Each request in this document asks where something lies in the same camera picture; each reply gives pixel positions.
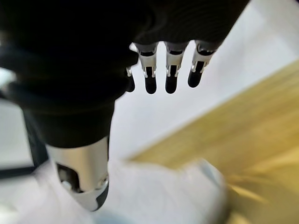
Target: white cloth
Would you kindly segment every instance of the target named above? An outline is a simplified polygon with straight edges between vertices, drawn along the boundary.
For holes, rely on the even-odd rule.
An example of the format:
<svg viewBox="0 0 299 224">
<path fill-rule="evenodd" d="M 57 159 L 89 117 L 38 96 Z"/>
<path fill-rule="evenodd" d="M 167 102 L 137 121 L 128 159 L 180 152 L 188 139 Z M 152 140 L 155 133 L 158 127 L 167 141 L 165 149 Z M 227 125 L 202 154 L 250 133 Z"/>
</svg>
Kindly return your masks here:
<svg viewBox="0 0 299 224">
<path fill-rule="evenodd" d="M 181 172 L 113 161 L 109 172 L 106 203 L 88 212 L 63 189 L 53 167 L 45 164 L 12 194 L 11 205 L 18 214 L 14 223 L 209 224 L 226 202 L 222 176 L 205 161 Z"/>
</svg>

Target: wood grain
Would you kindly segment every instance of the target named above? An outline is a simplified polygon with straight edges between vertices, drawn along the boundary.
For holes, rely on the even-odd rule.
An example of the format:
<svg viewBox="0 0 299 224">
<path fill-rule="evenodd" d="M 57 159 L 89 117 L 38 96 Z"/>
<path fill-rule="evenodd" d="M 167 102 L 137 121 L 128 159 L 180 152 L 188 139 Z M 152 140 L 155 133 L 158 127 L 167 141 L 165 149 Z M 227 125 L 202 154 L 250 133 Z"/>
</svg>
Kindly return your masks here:
<svg viewBox="0 0 299 224">
<path fill-rule="evenodd" d="M 177 169 L 199 158 L 226 177 L 242 217 L 230 223 L 299 223 L 299 61 L 131 160 Z"/>
</svg>

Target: prosthetic hand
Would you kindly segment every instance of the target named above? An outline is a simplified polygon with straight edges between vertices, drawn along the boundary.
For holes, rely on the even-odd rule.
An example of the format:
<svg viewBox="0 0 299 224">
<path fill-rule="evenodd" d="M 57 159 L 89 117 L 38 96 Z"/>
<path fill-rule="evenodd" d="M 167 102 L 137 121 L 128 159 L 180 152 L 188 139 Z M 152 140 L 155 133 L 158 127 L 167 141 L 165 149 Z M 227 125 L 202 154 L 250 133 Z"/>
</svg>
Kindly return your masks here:
<svg viewBox="0 0 299 224">
<path fill-rule="evenodd" d="M 184 51 L 195 40 L 188 84 L 196 87 L 247 3 L 128 0 L 100 6 L 86 0 L 1 1 L 0 66 L 16 76 L 1 94 L 21 107 L 29 136 L 36 133 L 45 146 L 31 144 L 33 157 L 42 154 L 45 159 L 47 148 L 69 193 L 90 211 L 100 208 L 109 187 L 114 102 L 135 88 L 130 67 L 141 60 L 146 91 L 153 94 L 157 44 L 164 41 L 165 88 L 173 93 Z M 129 50 L 131 43 L 138 53 Z"/>
</svg>

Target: white wall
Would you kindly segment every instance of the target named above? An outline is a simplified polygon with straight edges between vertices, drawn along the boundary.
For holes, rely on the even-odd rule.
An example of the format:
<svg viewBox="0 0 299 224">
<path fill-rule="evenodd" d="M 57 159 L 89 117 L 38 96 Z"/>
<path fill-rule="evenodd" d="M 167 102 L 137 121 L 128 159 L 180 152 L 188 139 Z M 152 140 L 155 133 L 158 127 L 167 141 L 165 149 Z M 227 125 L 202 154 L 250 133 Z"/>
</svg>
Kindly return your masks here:
<svg viewBox="0 0 299 224">
<path fill-rule="evenodd" d="M 177 91 L 170 95 L 164 90 L 165 46 L 160 43 L 156 93 L 146 93 L 139 63 L 132 68 L 135 91 L 126 93 L 116 103 L 110 158 L 126 158 L 140 152 L 296 60 L 299 56 L 299 28 L 293 26 L 299 19 L 296 7 L 292 0 L 252 1 L 195 89 L 187 84 L 195 44 L 190 43 L 186 49 Z"/>
</svg>

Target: silver metal part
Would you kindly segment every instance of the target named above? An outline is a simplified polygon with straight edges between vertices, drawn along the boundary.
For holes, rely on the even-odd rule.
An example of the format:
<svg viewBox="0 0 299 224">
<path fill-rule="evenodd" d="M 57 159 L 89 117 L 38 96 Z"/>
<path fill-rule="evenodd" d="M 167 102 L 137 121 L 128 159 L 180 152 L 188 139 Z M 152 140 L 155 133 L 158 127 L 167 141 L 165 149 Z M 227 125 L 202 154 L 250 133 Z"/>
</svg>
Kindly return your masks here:
<svg viewBox="0 0 299 224">
<path fill-rule="evenodd" d="M 127 76 L 131 77 L 132 76 L 131 67 L 127 67 L 126 70 L 127 70 Z"/>
<path fill-rule="evenodd" d="M 185 44 L 174 44 L 164 42 L 166 45 L 167 53 L 166 53 L 166 70 L 167 76 L 171 76 L 171 66 L 176 67 L 176 73 L 174 77 L 178 77 L 179 69 L 181 68 L 181 63 L 183 60 L 185 48 L 188 43 Z M 181 52 L 180 54 L 172 54 L 171 52 Z"/>
<path fill-rule="evenodd" d="M 76 180 L 64 170 L 58 170 L 60 180 L 67 181 L 70 187 L 67 190 L 86 209 L 98 209 L 96 198 L 108 186 L 108 141 L 107 137 L 84 147 L 58 148 L 47 145 L 50 159 L 65 169 L 78 175 L 78 189 L 75 189 Z"/>
<path fill-rule="evenodd" d="M 144 77 L 148 77 L 151 75 L 153 78 L 156 77 L 156 63 L 157 63 L 157 44 L 152 44 L 152 45 L 140 45 L 136 44 L 138 54 L 139 54 L 139 59 L 141 62 L 142 70 L 144 72 Z M 151 67 L 152 74 L 148 74 L 146 71 L 147 67 Z"/>
<path fill-rule="evenodd" d="M 205 67 L 209 64 L 209 62 L 215 52 L 215 50 L 211 50 L 211 55 L 204 56 L 199 53 L 200 51 L 201 51 L 200 42 L 196 41 L 196 48 L 194 50 L 193 59 L 192 59 L 192 68 L 191 68 L 192 72 L 196 71 L 196 66 L 197 66 L 198 62 L 204 62 L 204 66 L 202 67 L 202 70 L 200 71 L 202 73 L 204 71 Z"/>
<path fill-rule="evenodd" d="M 183 60 L 184 52 L 179 55 L 173 55 L 169 52 L 166 53 L 166 70 L 167 70 L 167 76 L 170 77 L 170 68 L 171 66 L 176 66 L 176 73 L 175 77 L 178 77 L 179 69 L 181 68 L 181 63 Z"/>
</svg>

